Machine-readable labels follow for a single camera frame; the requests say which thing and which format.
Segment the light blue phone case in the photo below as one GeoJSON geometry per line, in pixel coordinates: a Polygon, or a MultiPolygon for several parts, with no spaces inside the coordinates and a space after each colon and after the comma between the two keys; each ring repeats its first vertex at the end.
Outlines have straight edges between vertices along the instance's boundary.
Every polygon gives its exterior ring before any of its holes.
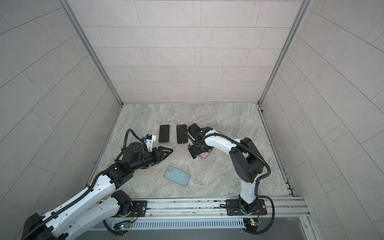
{"type": "Polygon", "coordinates": [[[169,166],[165,171],[164,178],[180,186],[187,187],[191,175],[175,167],[169,166]]]}

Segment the aluminium mounting rail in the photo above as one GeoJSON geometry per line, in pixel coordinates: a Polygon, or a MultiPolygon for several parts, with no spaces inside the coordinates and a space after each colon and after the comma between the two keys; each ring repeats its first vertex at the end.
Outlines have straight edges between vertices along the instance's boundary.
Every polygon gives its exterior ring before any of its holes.
{"type": "Polygon", "coordinates": [[[275,206],[275,217],[309,217],[310,211],[303,197],[271,196],[270,202],[265,199],[268,214],[265,216],[228,216],[227,211],[220,207],[228,199],[237,197],[217,198],[165,198],[165,199],[133,199],[132,201],[147,201],[144,217],[138,220],[162,219],[226,219],[226,218],[256,218],[266,220],[272,216],[272,203],[275,206]]]}

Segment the green circuit board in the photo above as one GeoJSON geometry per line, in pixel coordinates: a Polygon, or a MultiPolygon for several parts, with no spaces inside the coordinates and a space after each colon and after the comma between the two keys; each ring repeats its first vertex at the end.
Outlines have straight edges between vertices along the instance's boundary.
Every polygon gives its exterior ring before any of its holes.
{"type": "Polygon", "coordinates": [[[245,227],[244,230],[253,233],[259,230],[259,227],[262,225],[263,221],[260,218],[257,218],[257,219],[244,218],[243,223],[245,227]]]}
{"type": "Polygon", "coordinates": [[[116,231],[127,231],[132,225],[132,221],[122,221],[114,225],[116,231]]]}

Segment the right green circuit board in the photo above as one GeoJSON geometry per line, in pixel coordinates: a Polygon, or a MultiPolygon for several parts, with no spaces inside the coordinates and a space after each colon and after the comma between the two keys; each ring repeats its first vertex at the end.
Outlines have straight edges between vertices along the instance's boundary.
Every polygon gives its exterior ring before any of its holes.
{"type": "Polygon", "coordinates": [[[260,218],[257,218],[257,219],[244,218],[243,223],[245,227],[244,230],[253,233],[259,230],[259,227],[262,225],[263,221],[260,218]]]}

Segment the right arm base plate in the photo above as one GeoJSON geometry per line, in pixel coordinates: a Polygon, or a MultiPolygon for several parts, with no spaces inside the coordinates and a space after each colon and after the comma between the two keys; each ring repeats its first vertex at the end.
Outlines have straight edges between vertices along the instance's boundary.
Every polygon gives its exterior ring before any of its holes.
{"type": "Polygon", "coordinates": [[[262,199],[252,203],[250,209],[246,202],[239,199],[228,199],[225,204],[220,204],[220,207],[226,209],[228,216],[265,216],[268,214],[265,201],[262,199]]]}

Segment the purple phone black screen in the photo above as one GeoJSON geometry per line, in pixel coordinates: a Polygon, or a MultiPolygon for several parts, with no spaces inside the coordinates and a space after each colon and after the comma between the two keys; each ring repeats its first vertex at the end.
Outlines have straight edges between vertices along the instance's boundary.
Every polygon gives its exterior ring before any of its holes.
{"type": "Polygon", "coordinates": [[[170,125],[160,125],[159,143],[168,143],[170,140],[170,125]]]}

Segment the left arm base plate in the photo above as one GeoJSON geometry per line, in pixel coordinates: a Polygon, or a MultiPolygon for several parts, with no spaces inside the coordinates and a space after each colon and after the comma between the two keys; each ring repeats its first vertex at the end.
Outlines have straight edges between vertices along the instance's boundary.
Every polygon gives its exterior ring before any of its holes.
{"type": "Polygon", "coordinates": [[[147,201],[132,201],[125,203],[120,207],[118,216],[122,218],[144,217],[147,205],[147,201]]]}

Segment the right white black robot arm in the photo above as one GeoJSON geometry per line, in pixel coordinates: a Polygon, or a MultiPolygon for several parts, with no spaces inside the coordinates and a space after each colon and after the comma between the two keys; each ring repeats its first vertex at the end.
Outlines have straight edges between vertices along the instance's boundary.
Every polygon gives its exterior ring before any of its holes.
{"type": "Polygon", "coordinates": [[[193,143],[189,152],[193,159],[211,150],[220,150],[230,156],[234,169],[242,180],[239,195],[240,209],[246,215],[256,211],[259,200],[260,180],[271,174],[271,168],[249,138],[233,139],[218,133],[211,127],[200,128],[192,124],[188,128],[177,125],[177,131],[183,133],[193,143]]]}

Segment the left green circuit board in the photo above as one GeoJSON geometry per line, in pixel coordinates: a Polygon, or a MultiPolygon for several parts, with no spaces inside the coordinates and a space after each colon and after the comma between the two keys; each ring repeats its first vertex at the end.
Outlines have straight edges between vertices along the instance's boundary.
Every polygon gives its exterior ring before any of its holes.
{"type": "Polygon", "coordinates": [[[132,221],[122,221],[114,225],[116,231],[127,231],[132,225],[132,221]]]}

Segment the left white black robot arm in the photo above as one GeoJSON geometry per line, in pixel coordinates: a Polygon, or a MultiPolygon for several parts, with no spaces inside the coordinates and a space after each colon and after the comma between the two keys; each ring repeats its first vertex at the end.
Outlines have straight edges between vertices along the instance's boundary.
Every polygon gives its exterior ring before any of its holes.
{"type": "Polygon", "coordinates": [[[144,142],[124,145],[115,162],[96,175],[92,183],[59,207],[44,215],[30,216],[24,225],[24,240],[73,240],[94,225],[114,216],[139,217],[132,199],[120,187],[134,172],[153,167],[165,160],[173,149],[144,142]]]}

